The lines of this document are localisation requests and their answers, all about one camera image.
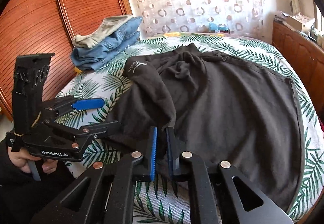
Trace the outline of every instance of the black shirt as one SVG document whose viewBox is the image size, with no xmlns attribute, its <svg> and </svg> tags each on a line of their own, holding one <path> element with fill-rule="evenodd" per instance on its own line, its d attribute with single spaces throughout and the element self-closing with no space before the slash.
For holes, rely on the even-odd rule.
<svg viewBox="0 0 324 224">
<path fill-rule="evenodd" d="M 289 210 L 305 163 L 301 109 L 292 79 L 220 51 L 201 53 L 194 44 L 130 57 L 123 75 L 134 84 L 108 114 L 108 120 L 124 126 L 113 140 L 134 149 L 150 126 L 171 126 L 187 151 L 212 163 L 229 161 L 281 209 Z M 166 139 L 158 143 L 161 151 Z"/>
<path fill-rule="evenodd" d="M 31 174 L 24 173 L 10 161 L 3 140 L 0 142 L 0 223 L 29 223 L 35 213 L 73 180 L 64 163 L 59 161 L 55 172 L 35 181 Z"/>
</svg>

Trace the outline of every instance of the shirt logo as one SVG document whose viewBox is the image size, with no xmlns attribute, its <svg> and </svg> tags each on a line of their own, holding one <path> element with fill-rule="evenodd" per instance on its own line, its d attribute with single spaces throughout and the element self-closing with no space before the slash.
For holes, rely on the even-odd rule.
<svg viewBox="0 0 324 224">
<path fill-rule="evenodd" d="M 133 69 L 133 73 L 135 73 L 135 69 L 140 65 L 147 65 L 146 63 L 142 63 L 140 61 L 134 61 L 131 66 L 128 69 L 128 72 L 130 72 Z"/>
<path fill-rule="evenodd" d="M 42 154 L 49 154 L 49 155 L 53 155 L 53 156 L 66 156 L 66 157 L 69 157 L 68 154 L 65 154 L 65 153 L 53 153 L 53 152 L 45 152 L 45 151 L 42 151 Z"/>
</svg>

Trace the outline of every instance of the bedsheet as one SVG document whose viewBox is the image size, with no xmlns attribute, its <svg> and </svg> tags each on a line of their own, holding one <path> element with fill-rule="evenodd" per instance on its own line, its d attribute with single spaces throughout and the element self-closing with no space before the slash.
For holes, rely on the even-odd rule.
<svg viewBox="0 0 324 224">
<path fill-rule="evenodd" d="M 194 43 L 201 52 L 220 50 L 261 64 L 295 81 L 305 130 L 305 171 L 298 196 L 288 215 L 294 222 L 298 221 L 315 204 L 323 189 L 323 132 L 301 80 L 280 52 L 267 43 L 225 34 L 178 32 L 138 41 L 98 71 L 83 71 L 77 74 L 57 95 L 57 97 L 73 95 L 80 99 L 101 97 L 105 99 L 105 105 L 100 109 L 72 111 L 57 119 L 57 122 L 79 128 L 82 125 L 104 121 L 118 98 L 132 85 L 130 80 L 122 76 L 128 57 L 164 53 L 190 43 Z M 66 162 L 74 177 L 78 177 L 96 161 L 104 163 L 118 161 L 120 153 L 101 140 L 94 140 L 86 149 L 83 158 L 79 163 Z M 156 177 L 151 183 L 137 182 L 133 223 L 190 223 L 187 190 L 161 176 Z"/>
</svg>

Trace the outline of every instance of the wooden cabinet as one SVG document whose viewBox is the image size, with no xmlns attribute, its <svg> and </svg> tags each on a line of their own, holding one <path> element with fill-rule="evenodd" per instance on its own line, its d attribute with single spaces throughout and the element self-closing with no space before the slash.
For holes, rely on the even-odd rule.
<svg viewBox="0 0 324 224">
<path fill-rule="evenodd" d="M 272 44 L 302 80 L 318 115 L 324 116 L 324 50 L 288 27 L 273 23 Z"/>
<path fill-rule="evenodd" d="M 99 27 L 105 17 L 129 14 L 128 0 L 10 0 L 0 16 L 0 108 L 12 120 L 11 90 L 18 55 L 55 53 L 43 99 L 53 98 L 75 75 L 72 38 Z"/>
</svg>

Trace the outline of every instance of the black sleeve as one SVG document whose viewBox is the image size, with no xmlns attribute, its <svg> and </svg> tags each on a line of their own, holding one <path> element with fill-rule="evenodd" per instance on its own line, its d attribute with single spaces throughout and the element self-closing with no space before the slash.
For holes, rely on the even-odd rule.
<svg viewBox="0 0 324 224">
<path fill-rule="evenodd" d="M 9 159 L 5 141 L 0 142 L 0 223 L 28 224 L 32 216 L 73 182 L 63 162 L 56 171 L 35 181 Z"/>
<path fill-rule="evenodd" d="M 33 181 L 31 174 L 24 173 L 9 159 L 5 140 L 0 142 L 0 185 L 25 184 Z"/>
</svg>

